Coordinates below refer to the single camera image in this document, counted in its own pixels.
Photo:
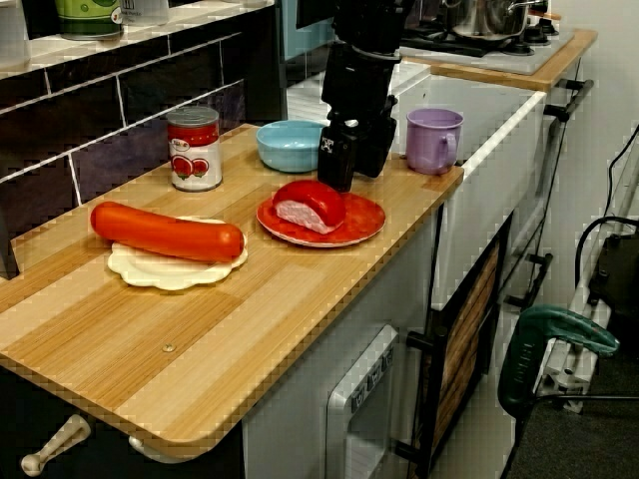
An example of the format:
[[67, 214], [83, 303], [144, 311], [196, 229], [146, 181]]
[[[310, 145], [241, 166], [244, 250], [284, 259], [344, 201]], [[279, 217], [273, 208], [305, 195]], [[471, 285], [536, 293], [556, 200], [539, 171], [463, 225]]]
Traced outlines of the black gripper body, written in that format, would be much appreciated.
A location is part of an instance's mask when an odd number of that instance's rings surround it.
[[357, 121], [354, 134], [393, 136], [396, 120], [391, 110], [396, 99], [389, 93], [398, 54], [366, 53], [355, 47], [331, 47], [321, 99], [330, 106], [324, 136], [338, 131], [351, 134], [346, 123]]

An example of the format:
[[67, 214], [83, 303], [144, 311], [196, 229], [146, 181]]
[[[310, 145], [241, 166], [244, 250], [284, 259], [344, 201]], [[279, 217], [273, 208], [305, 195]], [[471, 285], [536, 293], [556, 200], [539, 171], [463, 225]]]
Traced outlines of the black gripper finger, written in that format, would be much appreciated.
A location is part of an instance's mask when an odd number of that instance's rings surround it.
[[356, 159], [356, 137], [338, 129], [323, 129], [319, 139], [318, 180], [349, 192]]
[[377, 178], [385, 164], [394, 134], [395, 122], [373, 125], [358, 146], [354, 170], [369, 178]]

